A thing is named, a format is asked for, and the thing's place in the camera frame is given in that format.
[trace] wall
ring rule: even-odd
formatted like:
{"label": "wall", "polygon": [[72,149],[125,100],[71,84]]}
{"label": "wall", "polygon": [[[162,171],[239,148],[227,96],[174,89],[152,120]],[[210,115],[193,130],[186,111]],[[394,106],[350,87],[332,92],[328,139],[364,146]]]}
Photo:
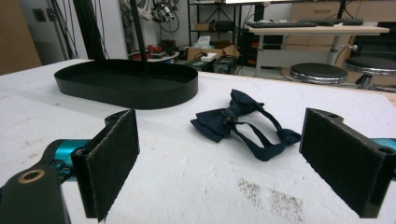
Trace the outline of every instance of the wall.
{"label": "wall", "polygon": [[[48,7],[51,7],[50,1],[19,1],[43,64],[56,63],[69,59],[67,53],[65,53],[65,46],[62,41],[63,37],[62,35],[57,35],[57,32],[60,33],[59,27],[56,27],[57,22],[50,22],[48,18],[46,22],[38,22],[35,20],[32,12],[33,8],[41,8],[46,11]],[[88,56],[85,50],[81,31],[79,29],[78,18],[74,10],[73,1],[56,0],[56,2],[65,18],[65,23],[67,24],[69,42],[72,46],[73,54],[75,55],[72,58],[87,59]],[[108,55],[108,58],[110,59],[126,59],[127,54],[125,40],[122,31],[122,23],[120,22],[119,0],[97,0],[92,2],[96,3],[94,10],[98,20],[99,32],[105,42],[106,55]]]}

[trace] white desk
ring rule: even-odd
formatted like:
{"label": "white desk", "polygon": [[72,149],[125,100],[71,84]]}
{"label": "white desk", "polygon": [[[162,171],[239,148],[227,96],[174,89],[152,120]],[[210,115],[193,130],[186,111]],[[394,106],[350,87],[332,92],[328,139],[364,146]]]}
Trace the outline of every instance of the white desk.
{"label": "white desk", "polygon": [[[0,76],[0,185],[35,164],[56,139],[92,138],[104,118],[125,108],[61,94],[53,74],[73,60]],[[284,128],[300,132],[307,107],[331,111],[368,137],[395,137],[396,108],[380,94],[209,73],[199,74],[190,101],[136,113],[141,153],[106,223],[389,223],[396,220],[392,182],[376,219],[360,219],[289,147],[258,161],[233,137],[216,144],[190,124],[195,113],[226,107],[232,89],[244,91]],[[241,120],[277,141],[259,114]],[[72,223],[85,218],[77,183],[63,192]]]}
{"label": "white desk", "polygon": [[[257,76],[260,73],[262,66],[290,67],[297,63],[334,64],[338,55],[338,46],[341,35],[379,35],[380,33],[389,32],[389,29],[373,26],[335,25],[299,28],[250,28],[249,31],[260,36],[256,60]],[[329,52],[275,49],[263,50],[262,42],[265,35],[334,35],[334,40]]]}

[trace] black pole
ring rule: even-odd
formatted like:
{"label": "black pole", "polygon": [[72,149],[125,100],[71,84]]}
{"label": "black pole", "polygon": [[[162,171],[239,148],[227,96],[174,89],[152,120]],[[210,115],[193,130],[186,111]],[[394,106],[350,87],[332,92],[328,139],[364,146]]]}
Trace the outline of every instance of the black pole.
{"label": "black pole", "polygon": [[102,41],[96,19],[93,15],[91,0],[73,0],[81,29],[85,50],[89,59],[104,60]]}
{"label": "black pole", "polygon": [[142,27],[140,26],[139,13],[135,0],[130,0],[132,16],[134,17],[134,29],[136,30],[137,43],[139,44],[140,55],[142,57],[145,74],[149,74],[148,58],[146,57],[145,41],[143,39]]}
{"label": "black pole", "polygon": [[337,19],[341,19],[343,17],[343,13],[346,7],[347,7],[347,0],[341,0],[340,7],[338,8]]}

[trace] shelf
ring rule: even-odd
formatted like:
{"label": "shelf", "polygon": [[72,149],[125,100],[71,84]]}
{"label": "shelf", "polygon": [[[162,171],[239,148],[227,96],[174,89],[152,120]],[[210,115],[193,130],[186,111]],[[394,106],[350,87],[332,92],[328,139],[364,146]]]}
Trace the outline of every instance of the shelf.
{"label": "shelf", "polygon": [[[200,18],[200,7],[202,7],[202,6],[210,6],[210,7],[214,8],[213,13],[205,21],[201,20],[201,18]],[[237,31],[235,31],[235,29],[231,30],[231,31],[197,31],[197,30],[194,30],[193,27],[192,27],[193,24],[191,24],[191,7],[196,7],[196,14],[197,14],[196,15],[196,19],[197,19],[197,23],[200,23],[200,22],[208,22],[215,15],[217,15],[217,17],[218,17],[216,19],[216,21],[220,21],[220,14],[223,14],[227,18],[227,20],[235,22],[236,21],[236,8],[237,7],[240,8],[240,6],[236,6],[236,5],[231,5],[230,6],[230,5],[225,5],[225,4],[222,4],[222,3],[191,3],[190,1],[188,1],[190,46],[191,46],[191,43],[192,43],[192,41],[191,41],[191,33],[231,34],[231,35],[233,35],[233,37],[232,37],[233,41],[232,42],[234,44],[235,33],[237,32]],[[228,8],[231,7],[233,9],[233,15],[232,15],[231,18],[229,17],[229,15],[227,15],[226,12],[224,12],[222,10],[223,7],[228,7]],[[241,23],[241,19],[239,18],[239,23],[236,24],[236,26],[239,27],[240,23]]]}

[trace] round stool seat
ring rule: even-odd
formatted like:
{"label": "round stool seat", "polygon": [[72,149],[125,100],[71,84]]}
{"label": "round stool seat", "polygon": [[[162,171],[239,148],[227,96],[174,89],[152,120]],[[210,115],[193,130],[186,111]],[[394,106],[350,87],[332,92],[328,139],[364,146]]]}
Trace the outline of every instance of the round stool seat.
{"label": "round stool seat", "polygon": [[347,72],[325,63],[298,63],[290,68],[290,75],[302,82],[332,85],[347,81]]}
{"label": "round stool seat", "polygon": [[352,57],[345,60],[345,66],[351,70],[369,75],[396,75],[396,62],[372,57]]}

